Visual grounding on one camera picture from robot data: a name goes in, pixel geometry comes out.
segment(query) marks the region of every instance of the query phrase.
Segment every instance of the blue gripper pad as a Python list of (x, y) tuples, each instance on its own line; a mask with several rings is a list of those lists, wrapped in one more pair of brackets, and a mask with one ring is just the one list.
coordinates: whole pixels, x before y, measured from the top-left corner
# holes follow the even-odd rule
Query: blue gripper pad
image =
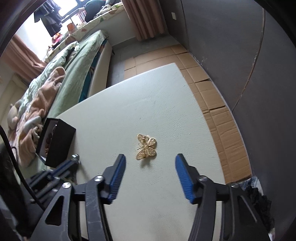
[[(185, 197), (190, 201), (191, 204), (193, 204), (193, 201), (196, 198), (194, 194), (194, 185), (196, 183), (194, 175), (196, 173), (198, 175), (198, 172), (195, 167), (188, 165), (182, 154), (178, 154), (176, 156), (175, 165)], [(193, 171), (193, 173), (190, 173), (190, 169), (192, 168), (194, 168), (195, 171)]]
[(114, 166), (116, 169), (110, 181), (110, 193), (108, 196), (108, 201), (110, 201), (110, 203), (117, 197), (119, 186), (121, 184), (121, 180), (122, 180), (124, 171), (126, 169), (126, 157), (123, 154), (120, 154), (117, 157), (117, 160), (114, 163)]

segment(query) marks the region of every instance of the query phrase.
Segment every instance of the pink blanket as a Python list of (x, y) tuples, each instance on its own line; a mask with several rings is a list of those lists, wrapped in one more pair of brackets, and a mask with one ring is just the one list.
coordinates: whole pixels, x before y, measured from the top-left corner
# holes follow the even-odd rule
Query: pink blanket
[(18, 160), (22, 167), (29, 166), (34, 159), (38, 136), (43, 128), (41, 123), (34, 124), (29, 131), (27, 131), (26, 128), (24, 129), (24, 126), (37, 116), (40, 116), (41, 118), (46, 117), (65, 75), (66, 73), (63, 67), (57, 67), (53, 70), (49, 78), (38, 89), (28, 110), (25, 111), (21, 120), (17, 124), (16, 137), (12, 146), (15, 146), (18, 150)]

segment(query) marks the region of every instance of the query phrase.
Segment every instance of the dark hanging garment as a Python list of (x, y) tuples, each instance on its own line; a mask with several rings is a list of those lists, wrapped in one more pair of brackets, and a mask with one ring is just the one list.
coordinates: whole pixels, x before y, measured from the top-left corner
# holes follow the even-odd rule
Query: dark hanging garment
[(47, 0), (34, 12), (34, 21), (38, 22), (41, 19), (51, 37), (59, 32), (62, 27), (60, 9), (60, 6), (53, 0)]

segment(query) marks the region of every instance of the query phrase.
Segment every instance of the gray floor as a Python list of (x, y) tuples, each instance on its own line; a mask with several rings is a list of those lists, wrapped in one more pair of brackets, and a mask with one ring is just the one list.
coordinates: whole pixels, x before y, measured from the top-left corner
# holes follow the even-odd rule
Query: gray floor
[(139, 42), (136, 39), (131, 39), (120, 44), (120, 46), (114, 46), (113, 50), (115, 55), (111, 56), (106, 87), (108, 88), (124, 80), (125, 60), (175, 44), (178, 44), (177, 40), (170, 35), (165, 35), (142, 42)]

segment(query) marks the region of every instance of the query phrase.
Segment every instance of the gray wall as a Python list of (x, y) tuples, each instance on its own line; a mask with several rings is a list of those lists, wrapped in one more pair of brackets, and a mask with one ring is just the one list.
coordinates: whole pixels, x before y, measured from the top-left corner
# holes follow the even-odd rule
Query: gray wall
[(190, 50), (234, 109), (252, 171), (272, 201), (280, 240), (296, 216), (295, 46), (253, 0), (160, 2), (169, 33)]

